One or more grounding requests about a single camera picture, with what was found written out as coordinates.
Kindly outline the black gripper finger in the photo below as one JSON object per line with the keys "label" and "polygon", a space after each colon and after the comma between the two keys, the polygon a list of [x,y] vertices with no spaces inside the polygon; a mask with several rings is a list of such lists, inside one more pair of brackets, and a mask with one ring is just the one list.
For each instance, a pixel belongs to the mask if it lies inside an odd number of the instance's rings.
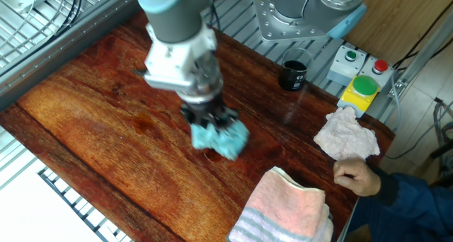
{"label": "black gripper finger", "polygon": [[225,108],[219,117],[219,128],[226,129],[234,124],[239,118],[239,112],[236,109]]}
{"label": "black gripper finger", "polygon": [[189,125],[199,124],[198,110],[195,108],[195,106],[182,104],[180,113]]}

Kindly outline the person's bare hand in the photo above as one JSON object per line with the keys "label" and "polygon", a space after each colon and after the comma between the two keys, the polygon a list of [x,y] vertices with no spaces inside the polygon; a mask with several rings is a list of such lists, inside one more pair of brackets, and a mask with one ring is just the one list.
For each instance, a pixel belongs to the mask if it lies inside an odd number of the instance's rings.
{"label": "person's bare hand", "polygon": [[360,197],[376,195],[382,185],[380,177],[362,159],[336,161],[333,166],[333,179],[335,184]]}

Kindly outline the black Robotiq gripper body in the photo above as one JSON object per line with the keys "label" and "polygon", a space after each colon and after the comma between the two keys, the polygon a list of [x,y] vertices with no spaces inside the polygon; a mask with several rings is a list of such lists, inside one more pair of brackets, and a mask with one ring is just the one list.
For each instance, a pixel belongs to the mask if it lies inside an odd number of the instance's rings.
{"label": "black Robotiq gripper body", "polygon": [[183,103],[195,106],[198,110],[199,126],[207,127],[213,125],[219,127],[219,117],[222,111],[227,108],[221,95],[215,96],[212,100],[205,103]]}

